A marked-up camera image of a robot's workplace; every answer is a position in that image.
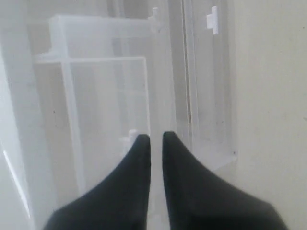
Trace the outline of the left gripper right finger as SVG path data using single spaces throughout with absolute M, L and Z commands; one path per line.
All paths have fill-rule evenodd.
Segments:
M 173 131 L 163 134 L 163 179 L 172 230 L 283 230 L 265 201 L 203 166 Z

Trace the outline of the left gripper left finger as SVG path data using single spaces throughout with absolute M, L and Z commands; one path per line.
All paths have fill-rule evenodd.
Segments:
M 46 230 L 144 230 L 151 182 L 151 144 L 138 135 L 119 165 L 96 187 L 55 211 Z

